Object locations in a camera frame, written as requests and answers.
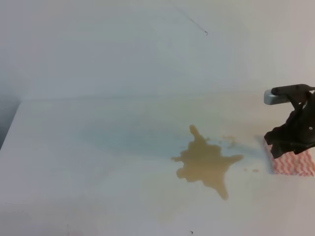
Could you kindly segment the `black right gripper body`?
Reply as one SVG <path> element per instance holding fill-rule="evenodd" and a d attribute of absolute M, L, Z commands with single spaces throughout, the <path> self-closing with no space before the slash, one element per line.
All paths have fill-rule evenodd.
<path fill-rule="evenodd" d="M 315 94 L 311 92 L 287 95 L 294 111 L 287 119 L 290 148 L 312 148 L 315 146 Z"/>

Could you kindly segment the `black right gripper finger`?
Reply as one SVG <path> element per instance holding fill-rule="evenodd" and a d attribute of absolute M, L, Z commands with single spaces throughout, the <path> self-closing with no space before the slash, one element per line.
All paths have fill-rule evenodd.
<path fill-rule="evenodd" d="M 273 158 L 279 158 L 288 152 L 300 154 L 304 151 L 304 145 L 294 142 L 274 142 L 271 147 Z"/>
<path fill-rule="evenodd" d="M 264 140 L 267 145 L 274 144 L 288 144 L 288 140 L 286 138 L 288 126 L 282 125 L 279 127 L 273 128 L 271 131 L 268 131 L 264 135 Z"/>

